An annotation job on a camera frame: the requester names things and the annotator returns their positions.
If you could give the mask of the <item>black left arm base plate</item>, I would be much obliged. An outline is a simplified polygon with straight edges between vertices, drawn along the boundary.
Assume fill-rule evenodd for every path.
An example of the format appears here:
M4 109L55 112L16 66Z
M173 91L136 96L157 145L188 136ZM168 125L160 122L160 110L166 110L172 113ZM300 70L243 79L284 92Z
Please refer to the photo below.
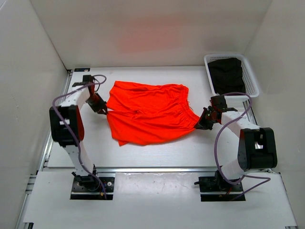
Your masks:
M90 175L84 177L73 175L71 200L113 200L115 177L99 177L102 186Z

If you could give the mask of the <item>orange shorts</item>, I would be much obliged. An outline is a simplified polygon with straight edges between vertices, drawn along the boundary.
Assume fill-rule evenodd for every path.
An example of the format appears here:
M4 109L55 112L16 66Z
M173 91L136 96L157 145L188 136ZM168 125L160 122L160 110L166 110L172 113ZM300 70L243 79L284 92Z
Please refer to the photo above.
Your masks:
M107 121L120 146L163 144L195 130L199 121L189 107L188 87L115 81L110 90Z

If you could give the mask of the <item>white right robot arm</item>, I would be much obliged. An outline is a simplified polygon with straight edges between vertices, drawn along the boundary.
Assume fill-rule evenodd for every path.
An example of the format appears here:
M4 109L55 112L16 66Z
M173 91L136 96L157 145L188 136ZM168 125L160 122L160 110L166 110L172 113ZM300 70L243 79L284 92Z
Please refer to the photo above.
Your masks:
M214 158L217 173L214 186L221 191L232 184L238 184L250 172L261 169L271 169L277 166L277 151L275 134L269 127L260 127L247 120L235 108L228 107L226 96L217 95L210 99L210 105L203 109L195 129L212 130L214 124L222 125L214 142ZM237 159L221 166L218 160L217 146L220 134L226 128L239 137Z

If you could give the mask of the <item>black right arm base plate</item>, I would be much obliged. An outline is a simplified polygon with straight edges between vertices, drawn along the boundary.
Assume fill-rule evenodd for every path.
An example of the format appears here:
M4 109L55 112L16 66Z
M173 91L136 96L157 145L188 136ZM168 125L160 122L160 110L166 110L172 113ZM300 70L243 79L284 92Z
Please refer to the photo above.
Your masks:
M232 185L216 177L198 177L194 185L200 189L201 202L246 201L241 183Z

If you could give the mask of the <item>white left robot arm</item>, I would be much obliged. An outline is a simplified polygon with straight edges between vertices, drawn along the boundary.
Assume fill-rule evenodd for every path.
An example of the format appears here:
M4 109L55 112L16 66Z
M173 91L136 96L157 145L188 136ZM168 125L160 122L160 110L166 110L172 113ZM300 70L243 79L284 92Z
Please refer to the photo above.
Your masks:
M103 193L104 184L83 144L85 131L81 108L88 104L94 113L108 114L107 102L98 94L100 85L106 80L102 74L84 75L81 82L72 85L71 92L54 98L49 109L51 136L69 155L75 167L72 173L75 180L89 191Z

